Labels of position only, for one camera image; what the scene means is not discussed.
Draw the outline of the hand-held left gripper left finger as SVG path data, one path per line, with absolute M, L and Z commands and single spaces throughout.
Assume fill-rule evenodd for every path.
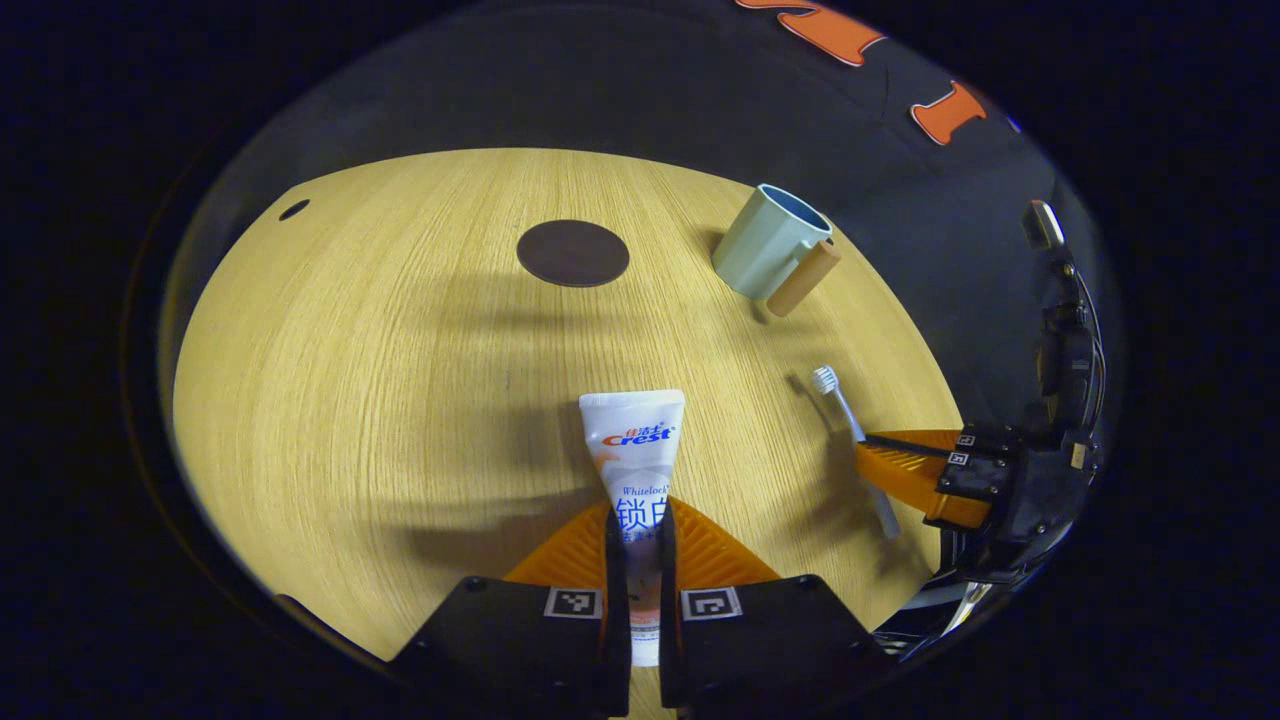
M 504 577 L 461 579 L 390 674 L 456 719 L 611 719 L 631 666 L 623 543 L 599 502 Z

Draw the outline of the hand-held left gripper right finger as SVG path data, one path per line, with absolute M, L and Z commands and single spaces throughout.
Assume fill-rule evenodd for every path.
M 660 700 L 681 719 L 810 719 L 890 674 L 822 577 L 780 575 L 678 498 L 660 523 Z

